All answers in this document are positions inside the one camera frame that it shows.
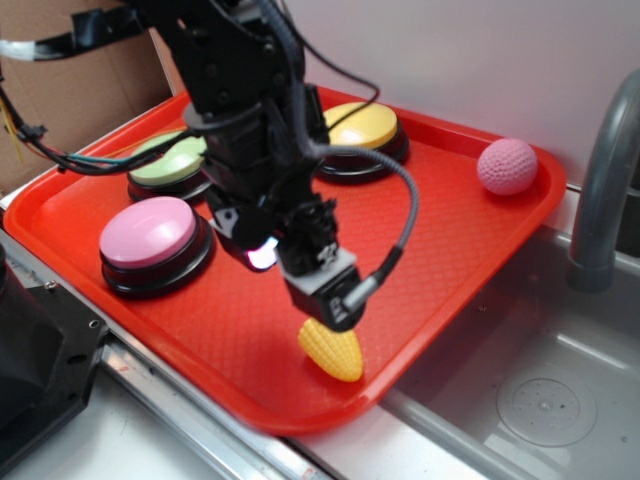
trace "yellow button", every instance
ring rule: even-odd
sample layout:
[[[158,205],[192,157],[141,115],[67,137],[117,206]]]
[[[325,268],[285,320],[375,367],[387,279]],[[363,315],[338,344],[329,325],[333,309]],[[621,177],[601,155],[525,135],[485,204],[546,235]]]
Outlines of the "yellow button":
[[[331,125],[362,103],[346,103],[324,112]],[[398,131],[398,117],[389,107],[373,103],[340,122],[329,132],[331,145],[378,148],[389,142]]]

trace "pink button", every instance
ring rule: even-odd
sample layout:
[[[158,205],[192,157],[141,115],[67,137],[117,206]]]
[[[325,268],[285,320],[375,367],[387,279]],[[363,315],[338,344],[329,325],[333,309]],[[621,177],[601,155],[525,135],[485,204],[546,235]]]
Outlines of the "pink button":
[[[173,197],[143,200],[116,215],[102,231],[100,251],[117,268],[156,265],[180,251],[196,227],[193,210]]]

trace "sink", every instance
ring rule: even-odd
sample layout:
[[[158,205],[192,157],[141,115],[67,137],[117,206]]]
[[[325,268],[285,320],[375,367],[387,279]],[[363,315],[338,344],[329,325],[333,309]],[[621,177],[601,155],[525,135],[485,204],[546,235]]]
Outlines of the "sink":
[[[638,478],[640,267],[575,292],[569,243],[541,228],[382,402],[489,478]]]

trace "white wall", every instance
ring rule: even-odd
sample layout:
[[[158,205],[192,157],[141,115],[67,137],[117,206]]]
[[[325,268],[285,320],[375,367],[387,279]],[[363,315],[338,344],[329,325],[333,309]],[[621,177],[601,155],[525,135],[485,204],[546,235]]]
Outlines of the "white wall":
[[[615,90],[640,68],[638,0],[289,0],[321,52],[381,101],[521,138],[580,184]],[[309,61],[307,78],[364,95]]]

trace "drain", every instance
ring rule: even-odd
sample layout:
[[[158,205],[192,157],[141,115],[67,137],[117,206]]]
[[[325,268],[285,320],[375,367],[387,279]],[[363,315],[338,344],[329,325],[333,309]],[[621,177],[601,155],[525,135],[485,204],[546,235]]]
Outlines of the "drain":
[[[596,420],[596,403],[588,387],[550,366],[508,377],[498,391],[497,406],[509,430],[544,447],[577,442]]]

